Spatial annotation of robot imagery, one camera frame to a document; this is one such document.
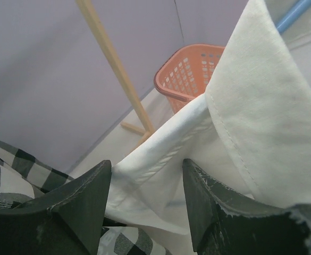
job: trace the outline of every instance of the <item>blue rod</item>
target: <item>blue rod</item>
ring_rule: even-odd
[[[303,13],[311,6],[311,0],[299,0],[277,23],[276,27],[280,34],[284,33]]]

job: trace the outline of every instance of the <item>white floor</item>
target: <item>white floor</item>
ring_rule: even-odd
[[[155,129],[158,129],[173,116],[172,108],[166,97],[155,89],[142,100],[142,105]],[[135,111],[132,111],[123,121],[142,127]],[[118,125],[70,175],[77,178],[104,159],[109,159],[112,165],[117,164],[136,146],[140,138],[141,136],[126,131]]]

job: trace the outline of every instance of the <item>gray wall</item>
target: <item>gray wall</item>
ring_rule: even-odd
[[[184,44],[225,45],[246,0],[176,0],[182,32],[174,0],[92,2],[141,96]],[[129,107],[74,0],[0,0],[1,140],[68,171]]]

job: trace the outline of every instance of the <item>basket rim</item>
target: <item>basket rim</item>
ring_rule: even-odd
[[[165,88],[163,86],[161,86],[160,84],[160,80],[159,80],[159,73],[165,69],[168,65],[169,65],[169,61],[176,57],[177,55],[179,55],[182,51],[186,50],[187,48],[194,48],[194,47],[198,47],[198,46],[211,46],[213,48],[218,48],[218,49],[225,49],[224,46],[218,46],[218,45],[212,45],[212,44],[190,44],[190,45],[186,45],[180,49],[178,49],[161,67],[160,69],[156,72],[155,76],[154,76],[154,86],[156,88],[157,91],[159,91],[161,94],[167,96],[167,97],[171,97],[174,98],[176,100],[182,101],[182,102],[187,102],[187,101],[192,101],[193,99],[195,99],[194,96],[190,96],[187,94],[183,94],[181,92],[173,92],[173,90],[169,89],[169,88]]]

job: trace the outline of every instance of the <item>orange basket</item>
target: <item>orange basket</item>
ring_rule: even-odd
[[[155,88],[167,96],[174,113],[205,92],[224,48],[208,44],[183,47],[156,73]]]

